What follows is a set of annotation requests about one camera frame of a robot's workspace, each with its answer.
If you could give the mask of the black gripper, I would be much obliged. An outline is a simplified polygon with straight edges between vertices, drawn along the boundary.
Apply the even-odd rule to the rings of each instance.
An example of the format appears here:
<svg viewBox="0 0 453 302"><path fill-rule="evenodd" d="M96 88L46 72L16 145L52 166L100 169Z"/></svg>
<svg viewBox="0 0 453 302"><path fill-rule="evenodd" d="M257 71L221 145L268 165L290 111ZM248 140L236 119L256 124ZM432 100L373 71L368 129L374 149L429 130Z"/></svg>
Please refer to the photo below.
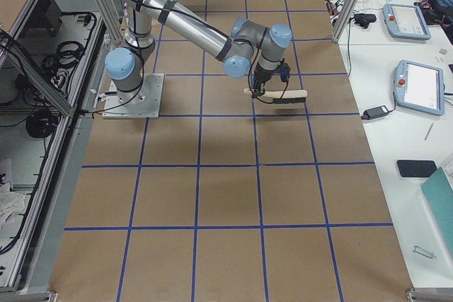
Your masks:
<svg viewBox="0 0 453 302"><path fill-rule="evenodd" d="M253 72L253 81L251 87L251 97L253 99L265 94L265 84L273 77L274 71L264 69L257 64Z"/></svg>

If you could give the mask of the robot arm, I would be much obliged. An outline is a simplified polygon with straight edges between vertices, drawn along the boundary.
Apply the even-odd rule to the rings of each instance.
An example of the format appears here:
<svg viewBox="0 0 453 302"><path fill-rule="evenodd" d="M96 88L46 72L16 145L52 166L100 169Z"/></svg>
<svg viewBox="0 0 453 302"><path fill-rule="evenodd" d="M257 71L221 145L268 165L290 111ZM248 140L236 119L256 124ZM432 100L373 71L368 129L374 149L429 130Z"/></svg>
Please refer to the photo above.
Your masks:
<svg viewBox="0 0 453 302"><path fill-rule="evenodd" d="M304 91L273 91L265 84L274 74L289 81L290 67L283 57L292 39L288 25L276 23L266 27L247 19L237 19L230 35L211 26L184 7L178 0L128 0L136 12L154 18L185 39L211 54L223 64L224 73L232 78L253 72L249 86L252 98L265 96L269 104L288 104L304 98Z"/></svg>

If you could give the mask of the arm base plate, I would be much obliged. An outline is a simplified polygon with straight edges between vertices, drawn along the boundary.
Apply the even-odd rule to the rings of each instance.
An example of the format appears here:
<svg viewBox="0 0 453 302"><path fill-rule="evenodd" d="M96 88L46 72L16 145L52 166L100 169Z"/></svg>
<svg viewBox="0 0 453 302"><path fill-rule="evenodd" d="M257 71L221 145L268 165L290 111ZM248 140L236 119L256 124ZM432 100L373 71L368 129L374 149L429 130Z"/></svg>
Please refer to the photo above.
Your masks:
<svg viewBox="0 0 453 302"><path fill-rule="evenodd" d="M142 119L159 117L164 74L144 74L142 87L138 91L118 91L113 81L109 91L115 92L105 100L102 116L105 119Z"/></svg>

